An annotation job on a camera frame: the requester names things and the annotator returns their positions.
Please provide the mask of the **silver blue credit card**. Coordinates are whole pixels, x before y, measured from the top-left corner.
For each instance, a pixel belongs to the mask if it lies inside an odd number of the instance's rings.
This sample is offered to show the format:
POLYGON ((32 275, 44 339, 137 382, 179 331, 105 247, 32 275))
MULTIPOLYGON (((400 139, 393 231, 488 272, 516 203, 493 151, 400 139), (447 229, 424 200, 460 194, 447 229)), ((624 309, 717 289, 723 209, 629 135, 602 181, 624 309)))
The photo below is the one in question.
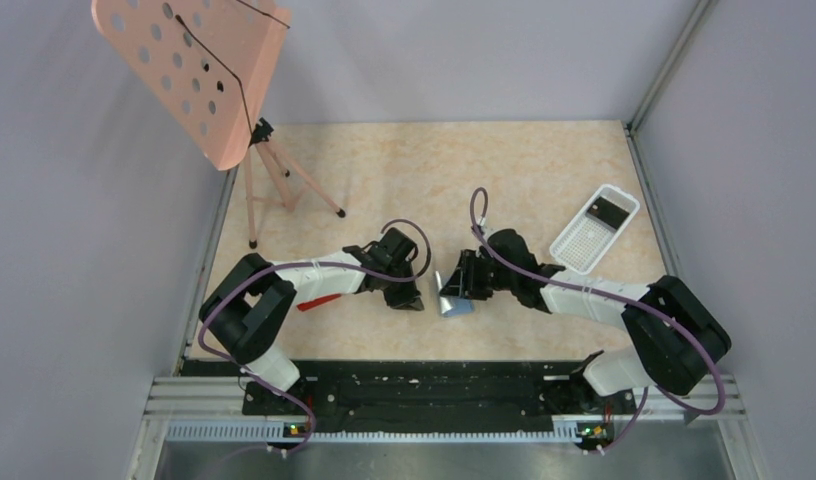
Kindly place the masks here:
POLYGON ((469 315, 475 312, 475 306, 471 300, 445 296, 442 293, 444 281, 442 274, 439 271, 435 271, 435 282, 439 312, 443 318, 454 318, 469 315))

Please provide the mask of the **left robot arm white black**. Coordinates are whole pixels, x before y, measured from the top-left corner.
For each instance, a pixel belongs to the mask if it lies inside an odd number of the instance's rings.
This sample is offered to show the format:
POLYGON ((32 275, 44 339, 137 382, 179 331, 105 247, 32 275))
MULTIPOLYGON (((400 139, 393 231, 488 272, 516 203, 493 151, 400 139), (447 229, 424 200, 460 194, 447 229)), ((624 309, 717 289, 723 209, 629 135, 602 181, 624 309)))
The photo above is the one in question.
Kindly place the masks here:
POLYGON ((310 310, 348 295, 379 291, 393 310, 424 308, 412 263, 417 244, 395 227, 364 246, 295 262, 243 256, 203 301, 198 318, 225 353, 266 382, 267 401, 281 413, 303 404, 300 372, 277 344, 292 309, 310 310))

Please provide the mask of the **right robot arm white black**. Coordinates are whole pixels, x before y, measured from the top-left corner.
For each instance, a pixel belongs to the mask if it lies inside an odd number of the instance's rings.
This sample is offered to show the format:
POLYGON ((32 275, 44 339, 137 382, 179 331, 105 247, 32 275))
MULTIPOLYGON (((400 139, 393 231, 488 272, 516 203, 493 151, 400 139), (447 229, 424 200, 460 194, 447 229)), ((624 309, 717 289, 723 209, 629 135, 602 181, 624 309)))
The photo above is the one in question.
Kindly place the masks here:
POLYGON ((595 279, 564 266, 537 261, 513 229, 465 249, 439 292, 484 301, 507 291, 524 307, 568 314, 625 332, 631 346, 593 354, 570 385, 573 404, 596 412, 623 390, 660 387, 688 394, 731 349, 720 323, 679 278, 663 275, 649 284, 595 279))

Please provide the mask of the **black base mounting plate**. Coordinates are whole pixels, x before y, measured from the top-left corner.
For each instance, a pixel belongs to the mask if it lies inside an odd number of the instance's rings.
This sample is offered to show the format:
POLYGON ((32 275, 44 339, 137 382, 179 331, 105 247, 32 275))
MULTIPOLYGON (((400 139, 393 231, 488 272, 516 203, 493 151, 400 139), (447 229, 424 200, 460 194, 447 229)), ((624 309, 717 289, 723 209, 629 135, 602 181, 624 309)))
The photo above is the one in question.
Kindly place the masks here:
POLYGON ((319 433, 550 432, 563 415, 615 420, 634 394, 603 398, 576 361, 302 360, 289 392, 299 405, 243 384, 247 416, 313 411, 319 433))

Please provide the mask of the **white perforated plastic basket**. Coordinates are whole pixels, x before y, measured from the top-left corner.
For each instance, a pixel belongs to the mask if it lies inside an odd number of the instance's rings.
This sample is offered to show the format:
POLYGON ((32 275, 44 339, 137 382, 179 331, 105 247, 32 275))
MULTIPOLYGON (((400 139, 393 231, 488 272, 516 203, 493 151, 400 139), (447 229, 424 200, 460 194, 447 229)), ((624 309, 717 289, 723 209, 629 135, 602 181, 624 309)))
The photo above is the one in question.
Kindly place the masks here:
POLYGON ((603 184, 551 243, 549 253, 564 267, 587 275, 614 245, 639 210, 640 202, 634 196, 614 185, 603 184), (586 211, 599 196, 630 212, 630 217, 618 231, 612 231, 587 216, 586 211))

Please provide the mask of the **black item in basket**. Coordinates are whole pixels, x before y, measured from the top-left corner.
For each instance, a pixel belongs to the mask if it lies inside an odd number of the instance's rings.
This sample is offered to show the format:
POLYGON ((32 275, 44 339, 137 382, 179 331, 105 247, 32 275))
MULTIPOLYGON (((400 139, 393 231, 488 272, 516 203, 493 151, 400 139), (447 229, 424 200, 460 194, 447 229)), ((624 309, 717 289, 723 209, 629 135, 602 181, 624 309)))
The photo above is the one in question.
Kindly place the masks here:
POLYGON ((586 214, 612 231, 618 231, 630 217, 630 212, 602 196, 589 206, 586 214))

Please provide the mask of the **pink perforated music stand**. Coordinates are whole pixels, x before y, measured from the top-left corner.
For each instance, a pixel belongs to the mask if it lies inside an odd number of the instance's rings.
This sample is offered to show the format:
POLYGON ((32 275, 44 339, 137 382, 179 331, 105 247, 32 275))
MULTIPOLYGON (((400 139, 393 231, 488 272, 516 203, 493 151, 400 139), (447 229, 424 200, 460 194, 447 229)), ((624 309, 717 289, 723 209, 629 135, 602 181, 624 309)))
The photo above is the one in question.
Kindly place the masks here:
POLYGON ((219 171, 244 179, 250 248, 258 245, 253 161, 260 159, 279 205, 296 208, 315 192, 340 218, 346 211, 273 138, 261 108, 292 12, 274 1, 94 1, 97 31, 219 171))

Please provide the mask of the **aluminium side rail left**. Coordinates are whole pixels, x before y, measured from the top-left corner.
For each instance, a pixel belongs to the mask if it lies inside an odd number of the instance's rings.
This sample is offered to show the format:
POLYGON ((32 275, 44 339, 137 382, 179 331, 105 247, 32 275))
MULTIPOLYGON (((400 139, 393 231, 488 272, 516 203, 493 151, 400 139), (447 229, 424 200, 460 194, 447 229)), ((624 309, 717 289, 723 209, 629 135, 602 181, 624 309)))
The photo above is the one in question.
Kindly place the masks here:
POLYGON ((199 330, 200 320, 198 312, 202 306, 206 291, 208 290, 208 283, 215 262, 228 207, 237 181, 238 170, 238 167, 234 167, 225 173, 219 197, 209 210, 209 219, 211 220, 209 224, 210 229, 195 270, 195 283, 184 315, 186 323, 184 324, 180 337, 181 342, 171 367, 173 376, 179 375, 183 363, 188 358, 193 338, 199 330))

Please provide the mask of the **aluminium frame rail front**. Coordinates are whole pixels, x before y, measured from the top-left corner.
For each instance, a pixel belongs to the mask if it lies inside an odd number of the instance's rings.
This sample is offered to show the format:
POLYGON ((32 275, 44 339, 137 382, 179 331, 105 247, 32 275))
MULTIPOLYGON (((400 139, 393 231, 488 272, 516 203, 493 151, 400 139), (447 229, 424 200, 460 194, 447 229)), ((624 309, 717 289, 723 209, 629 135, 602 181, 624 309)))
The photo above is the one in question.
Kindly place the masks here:
MULTIPOLYGON (((290 414, 242 412, 244 393, 232 377, 175 377, 154 382, 144 410, 145 421, 166 425, 170 441, 260 442, 276 443, 282 448, 300 443, 302 433, 290 432, 300 417, 290 414)), ((334 432, 319 417, 311 440, 320 443, 561 443, 580 445, 584 428, 594 423, 593 415, 563 414, 553 418, 551 427, 537 429, 503 425, 467 432, 462 428, 435 427, 422 432, 411 427, 398 432, 390 427, 338 427, 334 432)))

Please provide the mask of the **aluminium corner post right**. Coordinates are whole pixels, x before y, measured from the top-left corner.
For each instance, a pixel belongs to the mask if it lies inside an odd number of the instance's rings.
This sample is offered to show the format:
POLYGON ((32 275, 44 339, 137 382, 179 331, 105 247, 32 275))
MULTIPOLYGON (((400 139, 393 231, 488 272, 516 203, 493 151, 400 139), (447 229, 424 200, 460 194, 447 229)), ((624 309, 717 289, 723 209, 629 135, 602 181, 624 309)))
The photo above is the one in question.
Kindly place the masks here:
POLYGON ((626 123, 629 138, 637 136, 648 121, 696 36, 718 4, 718 0, 699 0, 695 2, 694 8, 670 48, 667 57, 650 83, 631 120, 626 123))

